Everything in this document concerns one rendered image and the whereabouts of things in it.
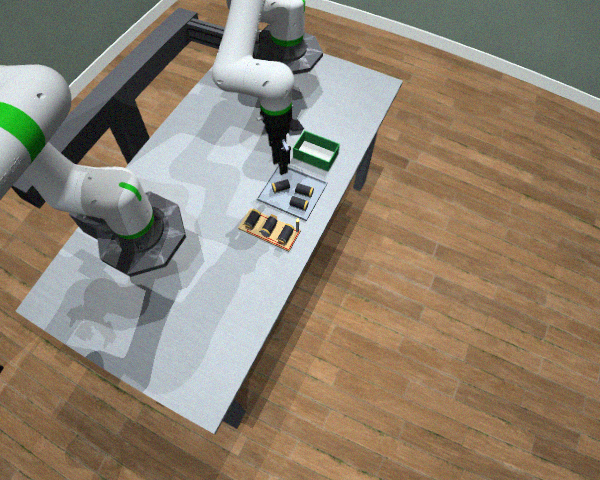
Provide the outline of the dark grey battery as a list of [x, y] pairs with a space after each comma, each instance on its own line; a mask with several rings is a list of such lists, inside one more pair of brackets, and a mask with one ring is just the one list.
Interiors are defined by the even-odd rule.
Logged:
[[288, 179], [283, 180], [283, 181], [279, 181], [279, 182], [276, 182], [276, 183], [272, 183], [271, 185], [272, 185], [272, 189], [273, 189], [274, 193], [290, 188], [290, 183], [289, 183]]
[[295, 192], [312, 197], [314, 188], [297, 183]]
[[261, 215], [261, 213], [258, 210], [253, 209], [251, 211], [251, 213], [249, 214], [248, 218], [246, 219], [246, 221], [244, 222], [244, 224], [246, 224], [246, 225], [250, 226], [251, 228], [253, 228], [254, 225], [255, 225], [255, 223], [259, 219], [260, 215]]
[[292, 196], [289, 202], [289, 205], [292, 205], [294, 207], [306, 210], [308, 207], [309, 201], [303, 200], [301, 198]]
[[277, 239], [284, 241], [286, 244], [293, 230], [294, 227], [291, 224], [286, 223]]
[[277, 222], [276, 218], [269, 216], [261, 230], [267, 232], [269, 236]]

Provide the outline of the tan battery holder board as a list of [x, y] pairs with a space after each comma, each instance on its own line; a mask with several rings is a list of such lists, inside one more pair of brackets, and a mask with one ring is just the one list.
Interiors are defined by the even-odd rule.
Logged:
[[[291, 250], [294, 242], [296, 241], [298, 235], [301, 232], [301, 230], [299, 229], [299, 219], [296, 219], [296, 228], [294, 227], [294, 230], [293, 230], [291, 236], [289, 237], [287, 243], [285, 244], [284, 241], [279, 240], [277, 238], [286, 223], [277, 220], [278, 222], [276, 223], [272, 232], [268, 236], [268, 233], [261, 229], [264, 226], [264, 224], [267, 221], [269, 216], [261, 213], [260, 211], [259, 212], [261, 213], [261, 215], [260, 215], [259, 219], [257, 220], [257, 222], [255, 223], [253, 228], [244, 224], [245, 220], [247, 219], [247, 217], [249, 216], [251, 211], [252, 211], [252, 208], [250, 208], [250, 210], [244, 217], [243, 221], [239, 225], [238, 229], [289, 252]], [[261, 230], [261, 232], [260, 232], [260, 230]]]

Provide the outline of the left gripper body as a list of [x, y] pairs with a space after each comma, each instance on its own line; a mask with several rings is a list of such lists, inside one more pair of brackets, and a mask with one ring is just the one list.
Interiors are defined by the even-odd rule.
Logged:
[[265, 130], [268, 135], [270, 135], [271, 137], [277, 138], [278, 145], [282, 145], [283, 139], [285, 139], [285, 142], [287, 141], [286, 135], [288, 134], [288, 132], [290, 130], [290, 123], [281, 128], [271, 128], [271, 127], [265, 125]]

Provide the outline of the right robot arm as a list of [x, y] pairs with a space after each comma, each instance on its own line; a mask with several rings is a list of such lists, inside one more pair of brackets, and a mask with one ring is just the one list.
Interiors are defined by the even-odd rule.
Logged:
[[76, 165], [49, 143], [71, 101], [54, 69], [0, 65], [0, 200], [23, 175], [52, 208], [99, 218], [101, 231], [114, 233], [123, 250], [151, 249], [163, 221], [136, 175], [123, 167]]

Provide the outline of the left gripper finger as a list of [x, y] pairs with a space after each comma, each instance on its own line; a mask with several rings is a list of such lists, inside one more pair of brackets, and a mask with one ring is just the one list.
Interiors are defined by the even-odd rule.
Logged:
[[[273, 138], [275, 142], [275, 146], [278, 149], [279, 155], [279, 170], [280, 175], [288, 173], [288, 164], [290, 164], [290, 150], [291, 146], [287, 146], [285, 139], [282, 140], [283, 145], [278, 145], [277, 138]], [[281, 153], [282, 151], [282, 153]], [[287, 166], [286, 166], [287, 165]]]
[[[270, 139], [271, 138], [271, 139]], [[270, 137], [270, 135], [268, 135], [268, 140], [269, 140], [269, 146], [271, 147], [271, 140], [272, 140], [272, 157], [273, 157], [273, 164], [278, 164], [277, 162], [279, 162], [279, 157], [278, 157], [278, 151], [277, 148], [275, 147], [275, 142], [273, 140], [273, 137]]]

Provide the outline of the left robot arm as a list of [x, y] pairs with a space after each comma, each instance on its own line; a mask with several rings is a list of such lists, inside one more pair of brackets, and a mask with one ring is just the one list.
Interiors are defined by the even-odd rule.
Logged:
[[[257, 121], [262, 120], [272, 128], [290, 123], [288, 134], [301, 135], [305, 128], [292, 118], [292, 71], [281, 62], [253, 59], [253, 51], [257, 40], [258, 49], [268, 49], [277, 60], [294, 61], [303, 57], [305, 0], [226, 2], [229, 14], [212, 67], [214, 83], [226, 92], [259, 98], [261, 111]], [[269, 25], [258, 31], [260, 22]]]

